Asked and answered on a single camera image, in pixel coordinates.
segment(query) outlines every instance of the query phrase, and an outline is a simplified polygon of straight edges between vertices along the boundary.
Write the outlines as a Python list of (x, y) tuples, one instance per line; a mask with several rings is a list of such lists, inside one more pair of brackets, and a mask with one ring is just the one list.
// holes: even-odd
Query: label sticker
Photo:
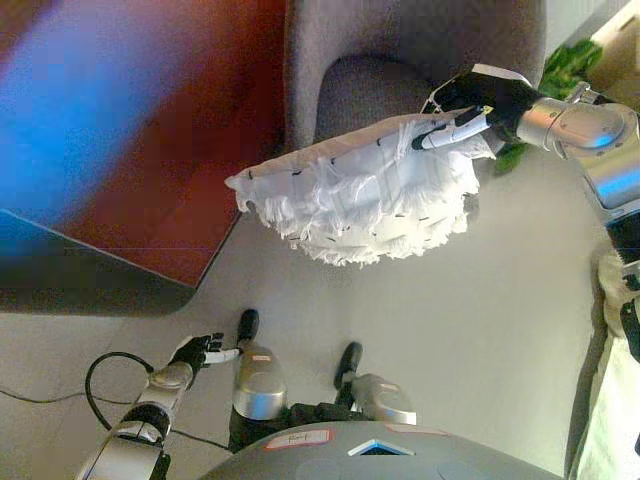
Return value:
[(395, 433), (424, 433), (425, 435), (443, 435), (445, 437), (449, 436), (447, 432), (443, 432), (442, 430), (436, 430), (435, 428), (429, 428), (429, 427), (420, 427), (417, 425), (406, 425), (402, 423), (385, 423), (384, 426), (390, 432), (395, 432)]
[(333, 430), (309, 430), (307, 432), (290, 433), (281, 435), (269, 441), (265, 450), (280, 450), (291, 447), (304, 447), (310, 445), (324, 445), (333, 440)]
[(380, 386), (386, 390), (393, 390), (394, 392), (400, 390), (397, 385), (393, 385), (391, 383), (381, 383)]

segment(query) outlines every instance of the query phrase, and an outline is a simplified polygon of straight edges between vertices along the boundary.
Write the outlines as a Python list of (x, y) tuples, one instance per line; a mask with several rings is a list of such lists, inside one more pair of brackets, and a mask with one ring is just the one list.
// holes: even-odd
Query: chair seat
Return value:
[(417, 113), (431, 89), (403, 63), (364, 56), (338, 60), (322, 81), (314, 142), (394, 115)]

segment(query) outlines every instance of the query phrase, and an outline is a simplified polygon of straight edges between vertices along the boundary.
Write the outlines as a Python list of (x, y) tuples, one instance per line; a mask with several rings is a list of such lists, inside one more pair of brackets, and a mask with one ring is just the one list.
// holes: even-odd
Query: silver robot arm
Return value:
[(164, 442), (180, 403), (200, 369), (236, 358), (238, 349), (220, 350), (222, 334), (188, 338), (169, 364), (151, 373), (127, 414), (109, 432), (77, 480), (163, 480), (170, 457)]
[[(640, 291), (640, 133), (638, 113), (581, 82), (565, 100), (545, 97), (519, 74), (487, 65), (437, 88), (423, 112), (462, 110), (455, 122), (425, 132), (415, 149), (452, 143), (491, 128), (507, 142), (552, 150), (582, 173), (585, 190), (624, 262), (623, 277)], [(621, 311), (640, 362), (640, 295)], [(636, 447), (640, 454), (640, 439)]]

